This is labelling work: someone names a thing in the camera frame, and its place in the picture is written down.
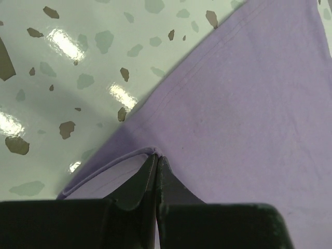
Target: gray-green speck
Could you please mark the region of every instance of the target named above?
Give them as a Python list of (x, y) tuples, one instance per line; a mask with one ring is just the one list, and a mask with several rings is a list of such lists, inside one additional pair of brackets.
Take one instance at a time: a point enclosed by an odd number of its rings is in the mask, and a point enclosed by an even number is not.
[(23, 89), (20, 89), (19, 92), (16, 94), (16, 101), (21, 102), (25, 100), (25, 92)]
[(81, 74), (77, 79), (77, 89), (82, 90), (91, 86), (94, 83), (93, 76), (88, 74)]
[(77, 44), (82, 51), (87, 51), (89, 48), (87, 36), (79, 34), (77, 38)]
[(189, 16), (190, 16), (190, 13), (187, 9), (182, 9), (176, 14), (176, 17), (179, 17), (179, 18), (188, 18)]
[(50, 77), (56, 77), (57, 76), (57, 74), (53, 71), (53, 69), (51, 68), (51, 66), (47, 62), (41, 62), (40, 63), (40, 71), (43, 74), (46, 74)]
[(324, 16), (325, 20), (331, 20), (330, 11), (328, 9), (326, 9), (326, 8), (324, 9), (323, 16)]
[(93, 152), (94, 152), (94, 149), (90, 149), (90, 150), (87, 150), (87, 151), (83, 152), (82, 156), (81, 156), (81, 159), (82, 160), (87, 160), (92, 155)]
[(154, 14), (158, 14), (165, 7), (165, 4), (162, 0), (144, 0), (145, 9)]
[(40, 134), (40, 135), (43, 135), (43, 134), (46, 134), (46, 131), (38, 130), (37, 133)]
[(112, 45), (114, 35), (109, 31), (99, 32), (95, 35), (94, 40), (97, 43), (97, 48), (99, 48), (101, 54), (106, 54), (108, 49)]
[(199, 27), (198, 27), (198, 25), (197, 25), (197, 23), (196, 23), (195, 21), (192, 21), (192, 22), (191, 22), (191, 27), (192, 27), (192, 29), (193, 29), (196, 33), (199, 32)]
[(128, 12), (124, 12), (123, 14), (126, 17), (126, 19), (128, 20), (128, 22), (130, 22), (130, 23), (134, 22), (134, 16), (132, 14), (130, 14)]
[(127, 56), (129, 57), (136, 57), (140, 53), (140, 51), (143, 49), (143, 46), (141, 44), (137, 44), (136, 46), (132, 47), (128, 52)]
[(238, 9), (241, 7), (241, 5), (243, 5), (244, 3), (241, 1), (236, 1), (236, 0), (233, 0), (230, 2), (230, 6), (233, 8), (233, 9)]
[(15, 193), (19, 196), (36, 196), (45, 187), (45, 184), (40, 181), (23, 183), (17, 187), (12, 187), (9, 192)]
[(161, 44), (161, 39), (158, 36), (150, 38), (151, 46), (158, 47), (160, 44)]
[(165, 72), (163, 70), (160, 70), (159, 68), (156, 68), (154, 66), (151, 67), (151, 71), (158, 77), (163, 77), (165, 75)]

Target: black object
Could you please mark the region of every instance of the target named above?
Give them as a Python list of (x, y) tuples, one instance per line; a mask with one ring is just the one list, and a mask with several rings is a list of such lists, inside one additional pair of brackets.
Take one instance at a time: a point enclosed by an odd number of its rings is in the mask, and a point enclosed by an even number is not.
[(293, 249), (284, 220), (266, 204), (205, 204), (166, 157), (101, 200), (0, 203), (0, 248)]

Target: purple fabric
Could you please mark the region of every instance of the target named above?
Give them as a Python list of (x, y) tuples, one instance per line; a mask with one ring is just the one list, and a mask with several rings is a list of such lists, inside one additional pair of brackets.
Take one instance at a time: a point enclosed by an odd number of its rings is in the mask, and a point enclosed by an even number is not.
[(123, 159), (155, 151), (203, 201), (272, 204), (296, 248), (331, 248), (331, 76), (316, 0), (248, 0), (59, 198)]
[(130, 157), (77, 188), (66, 199), (101, 199), (131, 178), (148, 158), (148, 154)]

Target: terrazzo floor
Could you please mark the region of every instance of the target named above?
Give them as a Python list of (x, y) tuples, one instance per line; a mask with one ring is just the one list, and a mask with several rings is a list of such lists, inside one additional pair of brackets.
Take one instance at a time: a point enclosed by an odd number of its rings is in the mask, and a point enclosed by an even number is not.
[[(54, 199), (242, 4), (0, 0), (0, 200)], [(317, 7), (331, 46), (328, 0)]]

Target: stitching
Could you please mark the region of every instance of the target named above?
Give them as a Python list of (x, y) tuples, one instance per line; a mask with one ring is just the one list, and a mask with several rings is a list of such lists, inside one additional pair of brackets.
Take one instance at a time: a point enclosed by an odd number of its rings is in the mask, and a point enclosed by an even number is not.
[[(137, 155), (140, 155), (140, 154), (153, 154), (154, 153), (154, 150), (147, 147), (147, 148), (143, 148), (143, 149), (139, 149), (139, 150), (136, 150), (136, 151), (133, 151), (137, 154), (134, 154), (134, 155), (131, 155), (131, 157), (134, 157), (134, 156), (137, 156)], [(73, 187), (71, 187), (70, 189), (67, 189), (67, 186), (63, 189), (62, 191), (62, 194), (65, 196), (65, 197), (68, 197), (69, 195), (71, 195), (73, 192), (75, 192), (77, 189), (79, 189), (83, 184), (85, 184), (86, 182), (88, 182), (89, 180), (95, 178), (96, 176), (98, 176), (99, 174), (103, 173), (104, 171), (108, 170), (109, 168), (117, 165), (118, 163), (124, 161), (124, 160), (127, 160), (131, 157), (126, 157), (128, 156), (128, 154), (125, 154), (123, 156), (120, 156), (114, 160), (112, 160), (111, 162), (107, 163), (106, 165), (102, 166), (101, 168), (99, 168), (98, 170), (96, 170), (95, 172), (93, 172), (92, 174), (89, 174), (88, 176), (86, 176), (83, 180), (79, 181), (77, 184), (75, 184)]]
[(153, 162), (152, 162), (152, 164), (155, 164), (155, 160), (156, 160), (156, 157), (153, 158)]
[(112, 179), (110, 182), (107, 182), (107, 183), (103, 184), (102, 186), (100, 186), (100, 187), (97, 188), (95, 191), (93, 191), (93, 192), (91, 192), (91, 193), (89, 193), (89, 194), (91, 195), (91, 194), (93, 194), (93, 193), (96, 193), (96, 192), (97, 192), (99, 189), (101, 189), (102, 187), (105, 187), (106, 185), (108, 185), (108, 184), (114, 182), (116, 179), (118, 179), (118, 178), (120, 178), (120, 177), (122, 177), (122, 176), (124, 176), (124, 175), (127, 175), (127, 174), (129, 174), (129, 173), (131, 173), (131, 172), (133, 172), (133, 171), (135, 171), (135, 170), (137, 170), (137, 169), (139, 169), (139, 168), (140, 168), (140, 167), (135, 168), (135, 169), (133, 169), (133, 170), (131, 170), (131, 171), (128, 171), (128, 172), (126, 172), (126, 173), (123, 173), (123, 174), (121, 174), (121, 175), (115, 177), (115, 178)]
[[(239, 30), (232, 36), (228, 39), (228, 41), (226, 41), (219, 49), (218, 51), (220, 51), (222, 48), (224, 48), (225, 45), (227, 45), (231, 40), (234, 39), (234, 37), (245, 27), (247, 26), (249, 23), (251, 23), (253, 20), (255, 20), (255, 18), (261, 13), (263, 12), (267, 7), (269, 7), (275, 0), (271, 0), (270, 3), (268, 3), (268, 5), (266, 7), (264, 7), (260, 12), (258, 12), (249, 22), (247, 22), (246, 24), (244, 24), (242, 27), (239, 28)], [(232, 33), (238, 26), (240, 23), (242, 23), (244, 21), (244, 19), (248, 18), (252, 13), (254, 13), (260, 6), (262, 6), (264, 3), (266, 3), (265, 1), (261, 4), (259, 4), (249, 15), (247, 15), (246, 17), (244, 17), (241, 21), (239, 21), (235, 27), (225, 36), (228, 36), (230, 33)], [(156, 112), (159, 110), (159, 107), (161, 106), (161, 104), (163, 103), (163, 101), (167, 98), (167, 96), (174, 90), (175, 87), (177, 87), (186, 77), (187, 75), (193, 71), (193, 69), (197, 66), (197, 64), (199, 64), (203, 59), (205, 59), (206, 55), (211, 52), (212, 49), (214, 49), (216, 46), (218, 46), (221, 42), (223, 42), (223, 40), (221, 39), (215, 46), (213, 46), (191, 69), (190, 71), (178, 82), (177, 85), (175, 85), (165, 96), (164, 98), (162, 99), (162, 101), (160, 102), (160, 104), (158, 105), (157, 109), (151, 114), (151, 116), (149, 118), (147, 118), (143, 123), (141, 123), (134, 131), (133, 131), (133, 134), (139, 129), (142, 127), (142, 125), (144, 125), (145, 123), (149, 122), (150, 119), (153, 118), (153, 116), (156, 114)], [(169, 99), (169, 101), (166, 103), (166, 105), (164, 106), (164, 108), (162, 110), (164, 110), (167, 105), (171, 102), (171, 100), (176, 96), (176, 94), (178, 92), (180, 92), (187, 84), (188, 82), (199, 72), (199, 70), (202, 68), (202, 66), (196, 71), (196, 73), (194, 73), (189, 79), (188, 81), (183, 84), (181, 86), (181, 88), (173, 94), (173, 96)], [(143, 131), (141, 131), (140, 133), (138, 133), (136, 136), (134, 136), (133, 138), (136, 138), (138, 137), (140, 134), (142, 134)]]

